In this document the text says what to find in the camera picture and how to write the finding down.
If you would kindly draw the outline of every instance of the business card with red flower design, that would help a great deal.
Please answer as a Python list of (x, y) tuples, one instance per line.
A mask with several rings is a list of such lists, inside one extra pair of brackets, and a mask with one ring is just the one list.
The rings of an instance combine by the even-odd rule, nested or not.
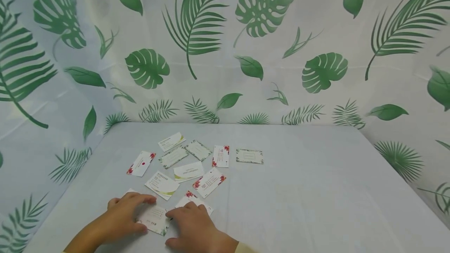
[(131, 167), (128, 168), (127, 174), (142, 177), (155, 156), (156, 153), (142, 151), (141, 153), (139, 153), (138, 158), (136, 158)]
[(212, 152), (197, 140), (193, 140), (184, 147), (190, 154), (195, 156), (199, 161), (204, 161)]
[(180, 184), (162, 174), (160, 171), (157, 171), (157, 173), (145, 183), (145, 186), (156, 192), (163, 199), (169, 200)]
[(236, 161), (264, 164), (263, 153), (260, 150), (236, 149)]
[(190, 191), (187, 191), (186, 194), (180, 199), (180, 201), (175, 205), (175, 208), (183, 207), (189, 202), (194, 202), (196, 206), (204, 205), (206, 208), (206, 211), (208, 212), (208, 215), (211, 215), (211, 213), (214, 211), (211, 206), (207, 205), (203, 200), (199, 199)]
[(172, 218), (166, 217), (167, 210), (157, 205), (146, 205), (137, 215), (136, 222), (145, 224), (147, 229), (159, 235), (166, 235)]
[(171, 167), (172, 165), (174, 165), (175, 163), (177, 163), (178, 161), (180, 161), (181, 159), (185, 158), (188, 155), (189, 153), (187, 153), (184, 147), (180, 146), (172, 150), (171, 152), (163, 155), (159, 159), (159, 161), (161, 162), (164, 168), (168, 169), (169, 167)]
[(228, 168), (230, 158), (230, 146), (214, 146), (214, 153), (212, 155), (213, 167)]
[(213, 167), (208, 173), (198, 179), (192, 187), (194, 187), (203, 198), (206, 198), (223, 181), (225, 181), (225, 179), (226, 177), (220, 173), (217, 168)]
[(173, 169), (173, 173), (175, 174), (175, 181), (181, 183), (202, 176), (205, 174), (205, 170), (203, 169), (202, 163), (197, 161), (191, 164), (175, 167)]

